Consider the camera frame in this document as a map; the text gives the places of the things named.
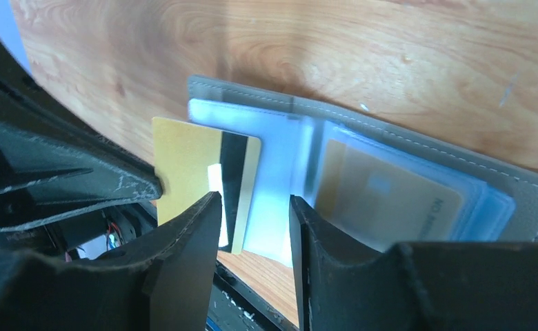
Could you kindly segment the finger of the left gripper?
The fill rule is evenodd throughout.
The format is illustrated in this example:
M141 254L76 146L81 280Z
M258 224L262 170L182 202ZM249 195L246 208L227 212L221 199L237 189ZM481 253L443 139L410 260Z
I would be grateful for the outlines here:
M49 95L0 42L0 232L162 195L154 168Z

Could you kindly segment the grey card holder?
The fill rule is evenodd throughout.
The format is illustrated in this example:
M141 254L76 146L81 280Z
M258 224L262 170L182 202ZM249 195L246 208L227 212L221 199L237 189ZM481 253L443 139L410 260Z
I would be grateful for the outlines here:
M338 141L464 198L435 241L538 242L538 174L328 103L203 76L188 80L191 122L256 137L259 165L244 248L292 264L290 195L315 208L326 144Z

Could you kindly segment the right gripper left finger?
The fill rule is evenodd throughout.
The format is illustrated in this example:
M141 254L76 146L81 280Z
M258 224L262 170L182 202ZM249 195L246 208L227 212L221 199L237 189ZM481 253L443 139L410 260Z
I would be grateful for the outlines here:
M0 250L0 330L203 330L221 195L94 260Z

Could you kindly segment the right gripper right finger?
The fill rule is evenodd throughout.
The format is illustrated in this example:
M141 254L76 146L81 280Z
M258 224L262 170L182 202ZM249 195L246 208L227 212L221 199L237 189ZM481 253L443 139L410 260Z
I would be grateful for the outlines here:
M402 242L378 252L292 196L302 330L538 330L538 243Z

